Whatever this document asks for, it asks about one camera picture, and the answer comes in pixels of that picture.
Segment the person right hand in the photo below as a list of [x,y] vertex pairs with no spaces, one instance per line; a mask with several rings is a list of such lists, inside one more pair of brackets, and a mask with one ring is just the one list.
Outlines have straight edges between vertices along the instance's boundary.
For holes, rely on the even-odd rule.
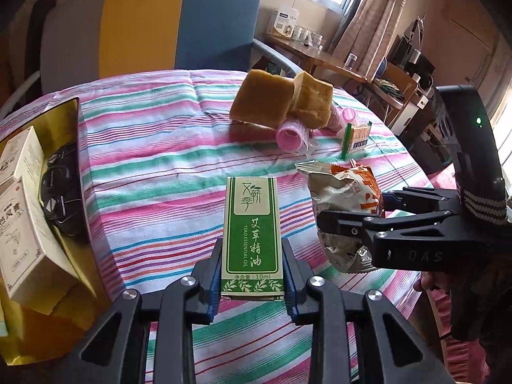
[[427,290],[446,290],[444,273],[423,271],[420,277],[415,281],[413,289],[417,292]]

